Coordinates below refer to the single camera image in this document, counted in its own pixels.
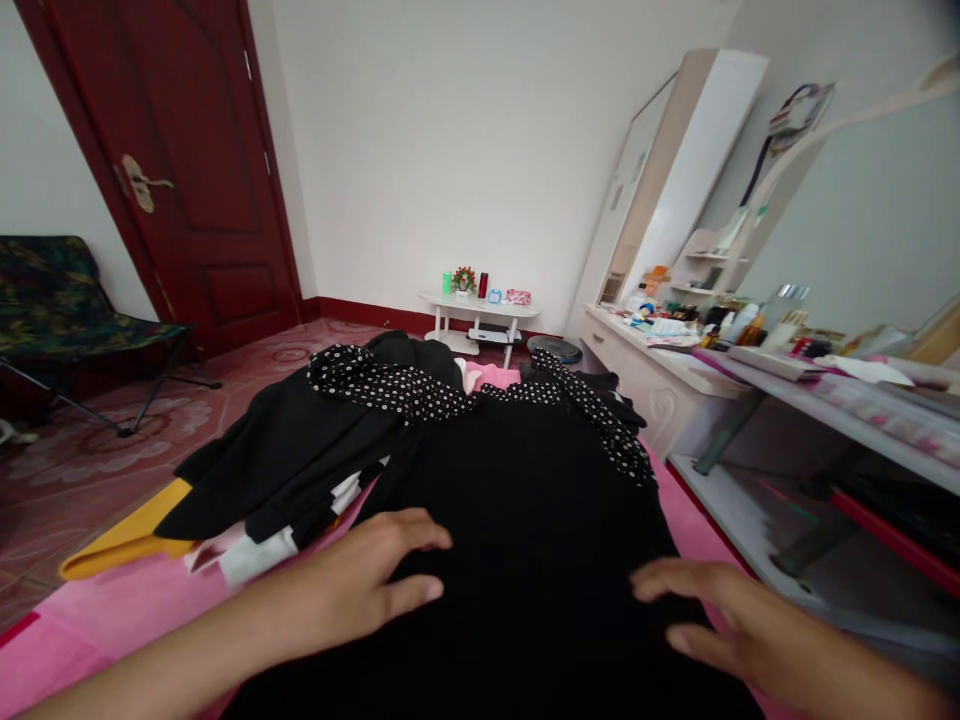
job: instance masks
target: person's left hand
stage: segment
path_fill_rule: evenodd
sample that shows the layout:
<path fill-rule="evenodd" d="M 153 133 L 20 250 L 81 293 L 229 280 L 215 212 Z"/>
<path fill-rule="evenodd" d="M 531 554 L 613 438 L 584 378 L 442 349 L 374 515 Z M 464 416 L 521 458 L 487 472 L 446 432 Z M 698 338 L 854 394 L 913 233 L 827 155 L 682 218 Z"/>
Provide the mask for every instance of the person's left hand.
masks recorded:
<path fill-rule="evenodd" d="M 422 508 L 381 513 L 231 602 L 263 633 L 273 662 L 292 660 L 369 635 L 439 598 L 439 578 L 387 579 L 410 551 L 452 546 L 450 533 Z"/>

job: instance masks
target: white wardrobe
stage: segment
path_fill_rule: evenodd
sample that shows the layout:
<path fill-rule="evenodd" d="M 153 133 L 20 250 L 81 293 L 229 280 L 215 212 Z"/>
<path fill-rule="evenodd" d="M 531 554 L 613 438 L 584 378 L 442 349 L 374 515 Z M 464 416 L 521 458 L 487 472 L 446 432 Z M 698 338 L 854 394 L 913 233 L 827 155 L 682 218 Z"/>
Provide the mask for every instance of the white wardrobe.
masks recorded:
<path fill-rule="evenodd" d="M 601 296 L 622 302 L 643 273 L 676 260 L 768 62 L 736 50 L 691 50 L 634 117 L 571 307 L 567 340 L 579 340 L 584 305 Z"/>

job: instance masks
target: polka dot ruffle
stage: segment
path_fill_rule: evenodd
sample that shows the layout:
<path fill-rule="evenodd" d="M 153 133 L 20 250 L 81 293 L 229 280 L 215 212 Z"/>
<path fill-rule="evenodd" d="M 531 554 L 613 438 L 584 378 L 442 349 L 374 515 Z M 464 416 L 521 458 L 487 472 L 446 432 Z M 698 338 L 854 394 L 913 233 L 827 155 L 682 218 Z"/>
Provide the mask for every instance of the polka dot ruffle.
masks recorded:
<path fill-rule="evenodd" d="M 517 383 L 506 390 L 485 384 L 479 393 L 468 397 L 415 367 L 379 363 L 373 353 L 357 345 L 334 345 L 310 356 L 307 381 L 319 393 L 396 412 L 408 421 L 455 418 L 473 410 L 476 395 L 501 402 L 573 403 L 597 429 L 607 456 L 618 470 L 637 485 L 653 480 L 650 459 L 643 446 L 586 383 L 542 348 L 533 351 L 531 364 L 550 373 L 556 383 Z"/>

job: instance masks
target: cable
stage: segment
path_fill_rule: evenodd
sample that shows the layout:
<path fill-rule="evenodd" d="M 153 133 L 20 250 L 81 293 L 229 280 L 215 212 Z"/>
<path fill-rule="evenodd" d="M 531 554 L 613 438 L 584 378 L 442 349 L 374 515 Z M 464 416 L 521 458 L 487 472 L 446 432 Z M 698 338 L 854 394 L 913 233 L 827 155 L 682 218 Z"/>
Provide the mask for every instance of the cable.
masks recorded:
<path fill-rule="evenodd" d="M 780 106 L 780 110 L 783 111 L 790 107 L 790 104 L 796 100 L 797 95 L 802 93 L 804 90 L 816 92 L 819 88 L 820 86 L 816 83 L 804 83 L 793 91 L 793 94 L 787 98 L 787 101 Z M 740 201 L 740 207 L 743 207 L 750 202 L 750 196 L 753 195 L 753 189 L 757 185 L 757 180 L 760 179 L 760 170 L 763 169 L 763 162 L 767 159 L 767 153 L 770 151 L 770 143 L 772 142 L 773 135 L 767 135 L 767 139 L 763 141 L 763 148 L 760 150 L 760 157 L 757 158 L 757 164 L 753 168 L 753 177 L 750 178 L 750 184 L 747 185 L 747 191 L 743 194 L 743 200 Z"/>

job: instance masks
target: yellow fabric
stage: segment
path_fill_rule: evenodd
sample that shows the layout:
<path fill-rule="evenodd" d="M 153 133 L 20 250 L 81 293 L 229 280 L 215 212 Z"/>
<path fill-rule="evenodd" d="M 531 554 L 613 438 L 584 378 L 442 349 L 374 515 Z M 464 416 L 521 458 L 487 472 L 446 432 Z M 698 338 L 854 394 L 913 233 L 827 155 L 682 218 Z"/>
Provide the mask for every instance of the yellow fabric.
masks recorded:
<path fill-rule="evenodd" d="M 153 531 L 189 492 L 190 485 L 177 478 L 83 550 L 67 558 L 60 566 L 60 577 L 82 580 L 158 553 L 183 557 L 193 549 L 195 542 L 166 540 L 154 535 Z"/>

